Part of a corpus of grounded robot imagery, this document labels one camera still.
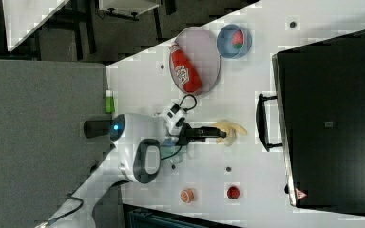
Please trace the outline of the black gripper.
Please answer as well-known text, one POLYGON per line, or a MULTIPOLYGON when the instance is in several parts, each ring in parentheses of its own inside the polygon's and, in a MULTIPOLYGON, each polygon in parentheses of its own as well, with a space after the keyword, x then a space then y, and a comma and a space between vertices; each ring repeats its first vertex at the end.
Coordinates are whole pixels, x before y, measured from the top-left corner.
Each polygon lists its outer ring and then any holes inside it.
POLYGON ((198 142, 201 138, 225 138, 226 133, 220 132, 217 127, 209 127, 203 126, 198 128, 192 128, 188 123, 184 123, 182 126, 182 130, 179 135, 178 145, 186 146, 192 142, 198 142))

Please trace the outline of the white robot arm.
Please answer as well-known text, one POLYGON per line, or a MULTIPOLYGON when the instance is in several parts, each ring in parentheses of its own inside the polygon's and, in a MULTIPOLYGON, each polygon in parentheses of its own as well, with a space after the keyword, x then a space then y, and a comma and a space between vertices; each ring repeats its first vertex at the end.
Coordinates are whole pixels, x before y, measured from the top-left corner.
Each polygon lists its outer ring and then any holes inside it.
POLYGON ((121 114, 111 121, 108 133, 114 148, 59 209, 35 228, 96 228, 93 209, 106 192, 117 184, 154 181, 163 148, 226 136, 216 127, 193 128, 183 114, 171 112, 159 116, 121 114))

